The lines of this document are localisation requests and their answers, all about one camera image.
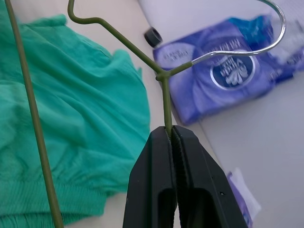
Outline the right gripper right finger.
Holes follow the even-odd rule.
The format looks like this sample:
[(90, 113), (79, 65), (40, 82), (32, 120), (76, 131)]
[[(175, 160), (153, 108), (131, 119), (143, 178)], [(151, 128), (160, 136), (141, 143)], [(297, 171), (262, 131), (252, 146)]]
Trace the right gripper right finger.
[(181, 228), (247, 228), (225, 173), (192, 131), (173, 127), (172, 155)]

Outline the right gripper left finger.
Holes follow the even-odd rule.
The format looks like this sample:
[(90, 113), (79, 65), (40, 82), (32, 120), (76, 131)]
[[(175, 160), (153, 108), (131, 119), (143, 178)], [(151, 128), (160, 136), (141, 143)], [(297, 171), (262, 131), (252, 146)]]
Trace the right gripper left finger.
[(171, 142), (160, 126), (150, 133), (131, 170), (123, 228), (173, 228), (176, 207)]

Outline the olive green wire hanger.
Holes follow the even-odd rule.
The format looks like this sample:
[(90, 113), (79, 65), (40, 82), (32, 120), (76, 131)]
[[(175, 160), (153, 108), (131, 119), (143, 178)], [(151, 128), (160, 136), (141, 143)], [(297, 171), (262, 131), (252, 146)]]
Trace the olive green wire hanger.
[[(164, 113), (164, 123), (165, 129), (168, 135), (171, 135), (172, 132), (172, 117), (171, 117), (171, 102), (170, 102), (170, 92), (169, 92), (169, 78), (177, 73), (180, 73), (191, 66), (206, 60), (210, 57), (217, 55), (226, 55), (226, 56), (254, 56), (264, 52), (267, 52), (274, 47), (276, 47), (282, 40), (285, 30), (286, 30), (286, 17), (282, 9), (270, 0), (257, 0), (262, 2), (269, 7), (271, 7), (279, 16), (281, 21), (281, 31), (276, 41), (271, 45), (249, 52), (240, 52), (240, 51), (212, 51), (208, 52), (192, 61), (189, 61), (185, 64), (182, 64), (172, 70), (165, 71), (161, 69), (155, 62), (153, 62), (147, 55), (145, 55), (137, 46), (135, 46), (131, 41), (129, 41), (125, 36), (123, 36), (119, 31), (117, 31), (113, 26), (111, 26), (107, 21), (98, 17), (91, 18), (79, 18), (74, 14), (74, 3), (75, 0), (68, 0), (67, 12), (69, 18), (77, 24), (99, 24), (103, 26), (108, 32), (110, 32), (115, 38), (117, 38), (121, 43), (123, 43), (130, 51), (132, 51), (140, 60), (142, 60), (146, 65), (148, 65), (152, 70), (157, 74), (157, 81), (161, 82), (162, 85), (162, 98), (163, 98), (163, 113)], [(25, 50), (22, 43), (22, 38), (19, 32), (18, 23), (14, 14), (14, 10), (10, 0), (4, 0), (8, 16), (10, 19), (12, 32), (14, 34), (17, 51), (19, 54), (19, 61), (21, 66), (21, 71), (23, 75), (23, 80), (25, 83), (25, 89), (30, 109), (30, 114), (33, 122), (33, 128), (35, 132), (35, 138), (38, 146), (38, 153), (40, 157), (40, 163), (42, 167), (42, 173), (44, 177), (46, 193), (48, 198), (48, 204), (51, 211), (52, 220), (55, 228), (64, 228), (63, 219), (61, 216), (59, 203), (56, 196), (56, 191), (52, 179), (51, 169), (48, 161), (47, 150), (45, 146), (44, 136), (42, 132), (42, 127), (40, 123), (40, 118), (38, 114), (38, 108), (35, 100), (34, 90), (29, 74), (28, 63), (26, 60)]]

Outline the green shorts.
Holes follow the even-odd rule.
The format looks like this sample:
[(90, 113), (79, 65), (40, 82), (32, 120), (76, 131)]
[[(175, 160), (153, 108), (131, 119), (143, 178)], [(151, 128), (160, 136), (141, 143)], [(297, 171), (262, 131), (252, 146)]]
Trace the green shorts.
[[(141, 71), (58, 15), (20, 23), (64, 224), (127, 190), (150, 133)], [(54, 228), (19, 55), (0, 0), (0, 228)]]

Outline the small purple tissue pack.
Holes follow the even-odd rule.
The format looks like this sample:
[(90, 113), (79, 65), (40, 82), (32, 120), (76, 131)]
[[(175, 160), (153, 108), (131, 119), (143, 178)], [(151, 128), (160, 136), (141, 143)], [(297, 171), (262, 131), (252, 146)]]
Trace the small purple tissue pack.
[(261, 211), (261, 205), (247, 187), (239, 168), (235, 168), (233, 172), (229, 172), (227, 179), (247, 227), (253, 228), (254, 218)]

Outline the purple tissue multipack bag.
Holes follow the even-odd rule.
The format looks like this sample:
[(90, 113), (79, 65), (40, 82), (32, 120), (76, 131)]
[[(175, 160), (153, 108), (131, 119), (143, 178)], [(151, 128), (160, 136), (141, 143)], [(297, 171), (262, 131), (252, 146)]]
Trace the purple tissue multipack bag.
[[(253, 51), (270, 45), (280, 32), (270, 15), (252, 20), (229, 18), (153, 51), (170, 70), (211, 51)], [(256, 56), (215, 56), (169, 80), (172, 102), (184, 125), (270, 92), (304, 70), (304, 22), (292, 20), (278, 46)]]

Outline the small black round cup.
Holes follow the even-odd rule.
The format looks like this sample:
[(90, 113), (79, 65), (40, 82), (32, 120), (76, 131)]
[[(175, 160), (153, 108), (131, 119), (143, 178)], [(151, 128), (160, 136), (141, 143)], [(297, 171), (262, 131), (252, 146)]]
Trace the small black round cup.
[(159, 45), (162, 42), (161, 35), (154, 27), (150, 27), (144, 33), (144, 38), (152, 48), (156, 47), (157, 45)]

